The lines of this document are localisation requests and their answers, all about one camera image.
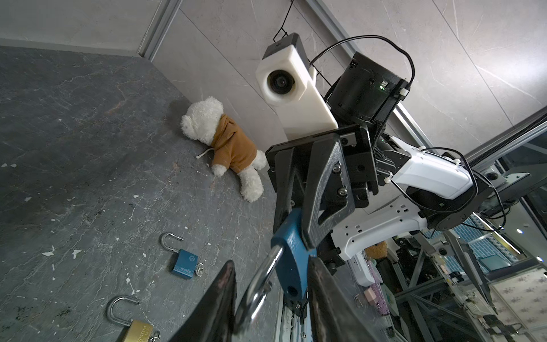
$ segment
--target padlock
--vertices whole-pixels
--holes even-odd
[[[106,308],[106,316],[110,321],[129,327],[129,330],[127,330],[127,333],[125,334],[122,342],[160,342],[160,333],[158,331],[155,331],[152,334],[154,330],[152,324],[136,320],[127,321],[114,315],[114,304],[116,304],[120,300],[128,300],[135,304],[140,304],[141,300],[130,295],[120,295],[112,299],[112,301],[110,302],[110,304],[108,304]]]
[[[176,250],[173,247],[168,246],[165,242],[165,238],[168,236],[172,236],[179,241],[184,241],[184,239],[178,235],[175,235],[174,233],[163,233],[161,235],[161,245],[168,251],[178,253],[177,262],[175,263],[171,273],[185,279],[192,278],[194,273],[198,277],[201,277],[204,268],[202,263],[197,263],[197,255],[187,252],[185,250]]]

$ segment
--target brass padlock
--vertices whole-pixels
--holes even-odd
[[[154,330],[152,324],[136,320],[127,321],[114,315],[114,304],[116,304],[120,300],[128,300],[135,304],[140,304],[141,300],[130,295],[120,295],[112,299],[112,301],[110,302],[110,304],[108,304],[106,308],[106,316],[110,321],[129,327],[129,330],[127,330],[127,333],[125,334],[122,342],[159,342],[160,333],[156,331],[152,335],[152,332]]]

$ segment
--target blue brick wall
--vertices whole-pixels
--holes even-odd
[[[482,224],[475,218],[468,218],[464,222],[470,225],[475,225],[476,227],[483,227]],[[460,224],[459,226],[455,227],[454,231],[465,242],[473,241],[477,239],[478,237],[482,236],[481,231],[465,226],[463,224]],[[442,233],[436,231],[435,234],[433,234],[433,237],[436,237],[440,234]],[[477,257],[477,259],[498,255],[502,257],[503,259],[507,260],[509,263],[515,263],[517,261],[514,255],[512,255],[505,247],[503,247],[502,244],[500,244],[496,239],[494,239],[491,236],[485,239],[482,239],[480,241],[473,242],[469,244],[469,246],[473,250],[473,253]],[[451,272],[464,272],[455,257],[448,256],[443,258],[446,261],[446,268],[448,268]],[[485,269],[482,265],[481,265],[481,270],[484,273],[488,273],[488,270]]]

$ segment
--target white teddy bear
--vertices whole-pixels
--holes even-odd
[[[222,103],[210,96],[193,103],[182,117],[183,133],[214,149],[211,169],[215,177],[228,168],[241,179],[241,195],[249,202],[256,201],[264,191],[257,170],[267,164],[266,154],[258,150],[241,128],[226,114]]]

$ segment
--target camera lens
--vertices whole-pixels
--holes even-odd
[[[294,78],[285,70],[275,70],[268,76],[268,79],[270,88],[276,94],[286,94],[293,88]]]

